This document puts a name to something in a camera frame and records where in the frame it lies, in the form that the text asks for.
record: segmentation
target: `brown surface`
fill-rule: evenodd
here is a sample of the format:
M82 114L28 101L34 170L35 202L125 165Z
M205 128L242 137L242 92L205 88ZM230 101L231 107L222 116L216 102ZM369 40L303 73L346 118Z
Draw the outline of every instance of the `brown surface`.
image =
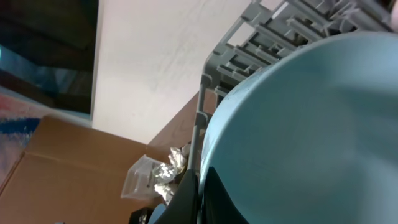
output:
M122 200L146 146L44 118L0 195L0 223L128 223L151 202Z
M148 144L164 151L170 147L182 147L192 139L198 102L198 93L174 116L174 118ZM216 95L208 90L205 95L204 111L213 114L216 109Z

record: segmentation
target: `brown cardboard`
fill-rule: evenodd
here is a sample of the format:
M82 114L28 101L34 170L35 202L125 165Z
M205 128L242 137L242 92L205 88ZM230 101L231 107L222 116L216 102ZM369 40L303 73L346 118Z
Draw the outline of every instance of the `brown cardboard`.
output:
M128 223L151 202L120 199L146 146L44 118L0 195L0 224Z

